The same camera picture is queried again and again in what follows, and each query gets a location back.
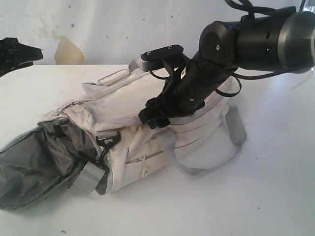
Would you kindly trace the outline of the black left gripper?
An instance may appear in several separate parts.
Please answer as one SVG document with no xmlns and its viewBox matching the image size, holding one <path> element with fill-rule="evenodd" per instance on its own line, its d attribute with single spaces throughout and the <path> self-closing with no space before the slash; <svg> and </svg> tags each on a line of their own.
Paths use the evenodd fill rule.
<svg viewBox="0 0 315 236">
<path fill-rule="evenodd" d="M 34 61 L 43 59 L 40 48 L 21 44 L 17 38 L 0 40 L 0 75 L 33 66 Z"/>
</svg>

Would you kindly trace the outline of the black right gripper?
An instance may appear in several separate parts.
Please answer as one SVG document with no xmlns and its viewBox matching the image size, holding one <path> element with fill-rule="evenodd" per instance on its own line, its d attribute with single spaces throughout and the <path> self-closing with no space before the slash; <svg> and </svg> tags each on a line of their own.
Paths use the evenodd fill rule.
<svg viewBox="0 0 315 236">
<path fill-rule="evenodd" d="M 138 114 L 142 124 L 151 129 L 165 128 L 170 125 L 170 118 L 194 114 L 205 99 L 230 77 L 222 69 L 222 66 L 201 59 L 191 61 L 183 78 L 169 82 L 161 97 L 146 102 Z"/>
</svg>

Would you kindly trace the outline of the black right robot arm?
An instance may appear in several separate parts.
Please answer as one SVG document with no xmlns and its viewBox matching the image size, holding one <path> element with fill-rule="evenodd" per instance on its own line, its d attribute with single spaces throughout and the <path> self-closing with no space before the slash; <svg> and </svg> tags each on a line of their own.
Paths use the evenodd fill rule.
<svg viewBox="0 0 315 236">
<path fill-rule="evenodd" d="M 164 68 L 168 76 L 162 92 L 146 102 L 139 118 L 152 129 L 163 128 L 172 118 L 188 117 L 205 106 L 228 77 L 243 78 L 237 69 L 262 72 L 262 78 L 302 73 L 315 64 L 315 15 L 299 11 L 288 15 L 239 22 L 215 21 L 202 32 L 192 58 L 180 45 L 145 52 L 141 69 L 153 73 Z"/>
</svg>

